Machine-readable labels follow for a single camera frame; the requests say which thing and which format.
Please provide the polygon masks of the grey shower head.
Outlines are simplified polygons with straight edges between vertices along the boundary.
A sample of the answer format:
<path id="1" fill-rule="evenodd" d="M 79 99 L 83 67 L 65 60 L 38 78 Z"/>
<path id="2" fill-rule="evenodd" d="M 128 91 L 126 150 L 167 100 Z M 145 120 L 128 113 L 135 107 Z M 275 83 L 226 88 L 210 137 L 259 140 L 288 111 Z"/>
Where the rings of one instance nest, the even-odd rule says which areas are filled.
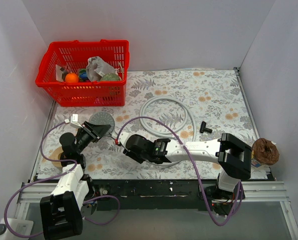
<path id="1" fill-rule="evenodd" d="M 112 138 L 114 141 L 117 137 L 117 132 L 115 131 L 115 120 L 107 112 L 97 112 L 89 118 L 89 123 L 94 125 L 110 125 L 109 130 L 104 134 L 104 138 Z"/>

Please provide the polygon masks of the black pipe fitting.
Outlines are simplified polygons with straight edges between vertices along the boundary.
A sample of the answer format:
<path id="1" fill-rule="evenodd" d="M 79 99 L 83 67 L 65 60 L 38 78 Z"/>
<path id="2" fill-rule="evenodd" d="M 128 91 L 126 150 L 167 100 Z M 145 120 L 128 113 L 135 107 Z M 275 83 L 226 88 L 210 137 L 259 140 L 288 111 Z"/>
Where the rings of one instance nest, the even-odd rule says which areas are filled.
<path id="1" fill-rule="evenodd" d="M 212 129 L 210 129 L 210 128 L 208 128 L 206 126 L 206 122 L 205 121 L 202 121 L 201 122 L 200 130 L 199 130 L 200 133 L 209 133 L 209 134 L 211 134 L 212 131 L 213 131 Z"/>

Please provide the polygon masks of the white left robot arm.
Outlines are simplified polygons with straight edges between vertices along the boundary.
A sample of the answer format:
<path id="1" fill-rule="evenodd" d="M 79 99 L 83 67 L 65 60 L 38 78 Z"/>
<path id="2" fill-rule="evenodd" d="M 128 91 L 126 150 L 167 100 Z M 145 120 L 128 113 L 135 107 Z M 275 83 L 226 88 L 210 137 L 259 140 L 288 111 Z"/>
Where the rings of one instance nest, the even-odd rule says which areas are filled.
<path id="1" fill-rule="evenodd" d="M 92 179 L 84 173 L 86 159 L 82 151 L 89 143 L 96 143 L 110 131 L 109 124 L 87 121 L 76 134 L 66 132 L 60 136 L 63 175 L 52 193 L 40 201 L 44 238 L 61 240 L 82 233 L 81 207 L 84 200 L 95 195 Z"/>

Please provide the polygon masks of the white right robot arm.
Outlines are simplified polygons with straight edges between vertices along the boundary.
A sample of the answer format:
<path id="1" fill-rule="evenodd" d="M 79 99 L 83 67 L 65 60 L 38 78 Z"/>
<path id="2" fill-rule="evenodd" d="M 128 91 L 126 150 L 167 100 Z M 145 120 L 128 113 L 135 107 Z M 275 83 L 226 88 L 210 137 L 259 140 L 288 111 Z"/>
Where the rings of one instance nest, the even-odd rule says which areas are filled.
<path id="1" fill-rule="evenodd" d="M 169 138 L 150 141 L 138 134 L 123 132 L 117 139 L 118 145 L 124 148 L 123 154 L 142 164 L 171 167 L 176 163 L 194 161 L 220 164 L 215 186 L 216 195 L 221 199 L 228 198 L 239 181 L 251 177 L 251 147 L 230 133 L 223 133 L 221 138 L 209 141 L 189 141 L 181 145 Z"/>

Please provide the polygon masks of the brown tape roll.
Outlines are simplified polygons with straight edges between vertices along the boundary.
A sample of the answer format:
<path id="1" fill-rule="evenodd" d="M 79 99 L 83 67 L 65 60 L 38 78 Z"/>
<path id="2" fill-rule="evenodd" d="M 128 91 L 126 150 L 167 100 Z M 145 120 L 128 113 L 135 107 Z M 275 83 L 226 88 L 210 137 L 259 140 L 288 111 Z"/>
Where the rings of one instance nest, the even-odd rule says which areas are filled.
<path id="1" fill-rule="evenodd" d="M 49 158 L 52 160 L 60 160 L 62 152 L 63 152 L 63 150 L 62 150 L 62 147 L 60 146 L 52 152 L 52 154 L 49 156 Z M 60 171 L 62 170 L 62 165 L 61 165 L 60 161 L 52 161 L 52 165 L 54 167 L 56 167 L 58 170 L 60 170 Z"/>

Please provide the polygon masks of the green round fruit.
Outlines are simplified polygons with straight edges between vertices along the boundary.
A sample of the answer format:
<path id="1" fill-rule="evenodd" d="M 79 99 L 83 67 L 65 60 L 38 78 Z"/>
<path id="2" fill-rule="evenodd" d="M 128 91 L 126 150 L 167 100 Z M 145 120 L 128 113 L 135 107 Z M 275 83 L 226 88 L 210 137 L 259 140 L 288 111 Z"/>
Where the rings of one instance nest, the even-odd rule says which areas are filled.
<path id="1" fill-rule="evenodd" d="M 101 82 L 119 82 L 121 80 L 121 77 L 115 73 L 107 73 L 103 75 L 100 79 Z"/>

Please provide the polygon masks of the orange fruit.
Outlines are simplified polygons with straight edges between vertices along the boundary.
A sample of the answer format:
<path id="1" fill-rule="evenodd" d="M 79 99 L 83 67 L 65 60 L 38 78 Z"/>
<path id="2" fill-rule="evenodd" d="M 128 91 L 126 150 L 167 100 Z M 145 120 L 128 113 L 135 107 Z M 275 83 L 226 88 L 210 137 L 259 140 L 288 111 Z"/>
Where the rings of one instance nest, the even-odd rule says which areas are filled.
<path id="1" fill-rule="evenodd" d="M 75 73 L 68 73 L 65 76 L 65 82 L 67 82 L 67 83 L 78 83 L 79 82 L 79 76 Z"/>

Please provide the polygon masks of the crumpled grey paper bag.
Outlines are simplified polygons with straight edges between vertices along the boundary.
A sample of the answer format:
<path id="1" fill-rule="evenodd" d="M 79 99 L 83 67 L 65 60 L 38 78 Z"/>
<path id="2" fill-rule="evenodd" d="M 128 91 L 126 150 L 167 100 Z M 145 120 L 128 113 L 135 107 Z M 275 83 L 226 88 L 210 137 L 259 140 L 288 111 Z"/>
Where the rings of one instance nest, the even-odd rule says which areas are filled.
<path id="1" fill-rule="evenodd" d="M 105 62 L 101 57 L 94 56 L 88 58 L 86 66 L 87 77 L 91 82 L 98 82 L 104 75 L 115 74 L 115 68 Z"/>

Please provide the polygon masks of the floral table mat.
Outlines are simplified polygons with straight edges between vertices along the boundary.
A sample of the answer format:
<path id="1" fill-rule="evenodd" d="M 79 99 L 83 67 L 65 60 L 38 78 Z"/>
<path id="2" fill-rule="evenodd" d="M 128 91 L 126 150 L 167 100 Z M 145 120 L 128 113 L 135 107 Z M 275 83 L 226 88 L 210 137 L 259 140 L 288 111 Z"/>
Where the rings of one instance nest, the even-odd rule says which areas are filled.
<path id="1" fill-rule="evenodd" d="M 59 137 L 76 133 L 76 129 L 60 122 L 72 114 L 79 122 L 91 115 L 107 112 L 115 120 L 115 129 L 139 134 L 153 141 L 138 120 L 141 106 L 158 97 L 144 112 L 146 124 L 155 131 L 174 130 L 183 142 L 209 141 L 230 133 L 248 145 L 257 139 L 253 124 L 233 70 L 159 70 L 131 71 L 127 75 L 126 102 L 122 107 L 62 107 L 53 111 L 52 121 L 57 126 L 44 142 L 45 159 L 38 168 L 38 178 L 44 179 L 61 172 L 52 165 L 52 152 L 60 147 Z M 200 133 L 201 122 L 212 133 Z M 172 167 L 139 164 L 123 154 L 123 149 L 105 137 L 84 149 L 86 173 L 94 179 L 195 179 L 192 163 L 183 161 Z"/>

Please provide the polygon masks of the red plastic basket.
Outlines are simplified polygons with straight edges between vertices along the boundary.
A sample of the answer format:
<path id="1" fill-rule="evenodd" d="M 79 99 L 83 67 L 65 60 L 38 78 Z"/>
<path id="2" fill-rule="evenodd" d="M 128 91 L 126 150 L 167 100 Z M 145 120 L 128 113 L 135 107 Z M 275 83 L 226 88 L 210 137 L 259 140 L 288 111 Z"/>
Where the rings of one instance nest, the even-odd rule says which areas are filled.
<path id="1" fill-rule="evenodd" d="M 113 66 L 122 80 L 90 81 L 86 66 L 88 58 L 96 56 Z M 127 40 L 55 41 L 43 56 L 35 83 L 63 107 L 121 107 L 129 58 Z M 79 82 L 65 82 L 68 73 L 77 74 Z"/>

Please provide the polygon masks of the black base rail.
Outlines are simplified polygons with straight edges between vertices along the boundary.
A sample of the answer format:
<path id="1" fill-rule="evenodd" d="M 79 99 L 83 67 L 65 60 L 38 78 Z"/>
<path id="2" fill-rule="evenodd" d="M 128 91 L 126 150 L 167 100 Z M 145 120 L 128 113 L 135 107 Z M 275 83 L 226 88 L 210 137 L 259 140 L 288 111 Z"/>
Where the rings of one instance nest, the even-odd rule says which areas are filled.
<path id="1" fill-rule="evenodd" d="M 93 197 L 103 196 L 95 209 L 109 211 L 116 203 L 108 196 L 115 196 L 123 210 L 182 210 L 194 209 L 228 214 L 235 199 L 245 201 L 274 201 L 281 186 L 272 181 L 244 181 L 243 189 L 230 193 L 216 189 L 215 180 L 207 180 L 200 187 L 197 180 L 93 180 Z"/>

